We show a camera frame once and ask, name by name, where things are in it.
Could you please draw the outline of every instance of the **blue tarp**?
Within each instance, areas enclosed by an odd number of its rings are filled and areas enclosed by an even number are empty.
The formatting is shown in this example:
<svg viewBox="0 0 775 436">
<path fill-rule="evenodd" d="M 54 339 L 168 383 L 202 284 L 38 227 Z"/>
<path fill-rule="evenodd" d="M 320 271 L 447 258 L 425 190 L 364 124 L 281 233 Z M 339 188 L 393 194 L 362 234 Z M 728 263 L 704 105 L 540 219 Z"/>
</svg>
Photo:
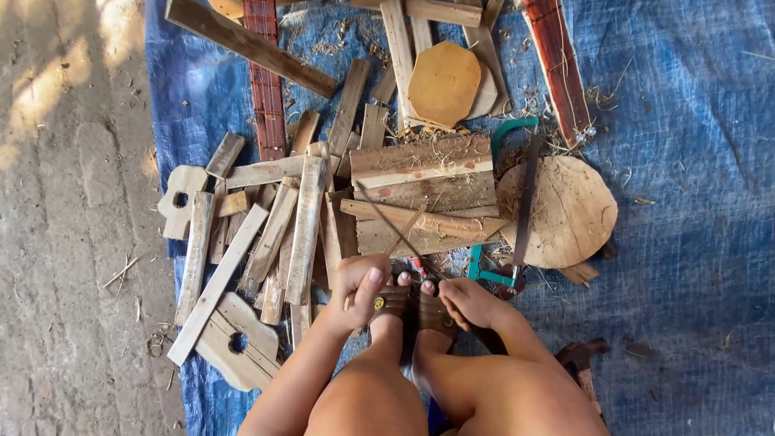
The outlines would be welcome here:
<svg viewBox="0 0 775 436">
<path fill-rule="evenodd" d="M 543 105 L 546 86 L 532 45 L 523 50 L 529 32 L 521 13 L 506 9 L 494 39 L 518 115 L 534 91 Z M 592 371 L 612 434 L 772 434 L 775 3 L 567 0 L 563 13 L 584 86 L 616 95 L 601 106 L 612 110 L 591 104 L 595 124 L 607 131 L 583 152 L 618 201 L 619 256 L 593 263 L 601 275 L 589 289 L 532 270 L 529 290 L 513 303 L 552 351 L 609 340 L 611 353 L 596 358 Z M 304 2 L 283 14 L 281 46 L 340 84 L 352 57 L 372 60 L 369 95 L 380 69 L 369 47 L 387 47 L 373 12 Z M 255 131 L 246 61 L 163 15 L 163 0 L 147 2 L 164 190 L 177 165 L 207 164 L 227 130 L 251 141 Z M 340 45 L 348 18 L 343 44 L 327 54 Z M 436 42 L 464 44 L 458 26 L 433 32 Z M 295 100 L 288 122 L 313 109 L 329 127 L 339 94 L 328 101 L 293 85 L 285 99 Z M 246 149 L 240 162 L 255 161 L 255 147 Z M 184 245 L 170 244 L 169 254 L 179 289 Z M 623 337 L 647 343 L 649 352 L 627 352 Z M 481 350 L 462 343 L 457 352 Z M 184 365 L 181 380 L 189 434 L 234 434 L 257 396 L 229 388 L 199 357 Z"/>
</svg>

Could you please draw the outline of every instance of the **fingernail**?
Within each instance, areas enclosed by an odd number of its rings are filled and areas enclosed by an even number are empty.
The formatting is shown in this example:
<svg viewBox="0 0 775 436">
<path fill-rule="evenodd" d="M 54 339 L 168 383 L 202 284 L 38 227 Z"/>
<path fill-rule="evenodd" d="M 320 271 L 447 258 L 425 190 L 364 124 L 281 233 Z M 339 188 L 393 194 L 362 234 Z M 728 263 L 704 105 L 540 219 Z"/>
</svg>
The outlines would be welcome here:
<svg viewBox="0 0 775 436">
<path fill-rule="evenodd" d="M 379 268 L 372 268 L 369 270 L 369 280 L 372 282 L 379 282 L 382 280 L 382 270 Z"/>
</svg>

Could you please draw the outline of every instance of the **hand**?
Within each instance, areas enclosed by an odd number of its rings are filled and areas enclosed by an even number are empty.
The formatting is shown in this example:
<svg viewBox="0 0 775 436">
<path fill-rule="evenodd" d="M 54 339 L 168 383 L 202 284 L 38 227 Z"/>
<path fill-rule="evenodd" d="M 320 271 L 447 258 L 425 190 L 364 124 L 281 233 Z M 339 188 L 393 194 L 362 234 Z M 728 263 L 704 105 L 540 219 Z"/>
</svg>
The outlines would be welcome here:
<svg viewBox="0 0 775 436">
<path fill-rule="evenodd" d="M 336 268 L 331 300 L 326 305 L 333 322 L 349 331 L 366 325 L 374 315 L 374 296 L 388 282 L 391 270 L 390 258 L 384 254 L 342 260 Z M 344 300 L 351 293 L 355 293 L 355 300 L 345 311 Z"/>
<path fill-rule="evenodd" d="M 466 320 L 483 328 L 493 328 L 499 318 L 515 310 L 474 280 L 466 278 L 442 280 L 439 297 L 451 301 Z"/>
</svg>

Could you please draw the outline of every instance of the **round wooden piece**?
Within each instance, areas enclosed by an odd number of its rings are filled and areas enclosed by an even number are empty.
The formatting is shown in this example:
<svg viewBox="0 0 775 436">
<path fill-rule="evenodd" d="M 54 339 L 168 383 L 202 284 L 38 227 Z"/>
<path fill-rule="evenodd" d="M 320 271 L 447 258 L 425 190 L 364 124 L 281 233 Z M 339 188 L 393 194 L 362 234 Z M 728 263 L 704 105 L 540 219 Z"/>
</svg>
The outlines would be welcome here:
<svg viewBox="0 0 775 436">
<path fill-rule="evenodd" d="M 490 68 L 481 62 L 479 67 L 482 69 L 482 79 L 479 82 L 477 96 L 474 98 L 474 105 L 471 106 L 471 111 L 468 112 L 466 119 L 487 115 L 495 104 L 495 100 L 498 99 L 498 89 L 495 88 L 495 79 L 492 77 Z"/>
<path fill-rule="evenodd" d="M 238 19 L 243 16 L 242 2 L 240 0 L 209 0 L 210 6 L 217 13 L 228 19 Z"/>
<path fill-rule="evenodd" d="M 482 70 L 476 55 L 444 41 L 417 55 L 408 98 L 419 119 L 454 128 L 471 111 Z"/>
<path fill-rule="evenodd" d="M 507 171 L 495 188 L 501 217 L 515 222 L 525 166 Z M 617 214 L 611 190 L 591 166 L 571 156 L 540 158 L 525 263 L 540 268 L 581 263 L 611 236 Z M 513 247 L 515 226 L 503 234 Z"/>
</svg>

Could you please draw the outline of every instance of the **concrete floor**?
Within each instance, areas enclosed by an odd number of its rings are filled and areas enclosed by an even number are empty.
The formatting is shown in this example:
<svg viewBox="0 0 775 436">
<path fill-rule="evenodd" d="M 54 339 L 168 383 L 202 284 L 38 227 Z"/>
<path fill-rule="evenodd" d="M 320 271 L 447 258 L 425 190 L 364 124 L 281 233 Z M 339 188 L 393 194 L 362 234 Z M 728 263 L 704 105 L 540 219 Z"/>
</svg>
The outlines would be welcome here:
<svg viewBox="0 0 775 436">
<path fill-rule="evenodd" d="M 146 353 L 174 284 L 143 13 L 134 0 L 0 0 L 4 436 L 184 434 L 174 367 Z M 125 255 L 141 257 L 120 294 L 100 290 Z"/>
</svg>

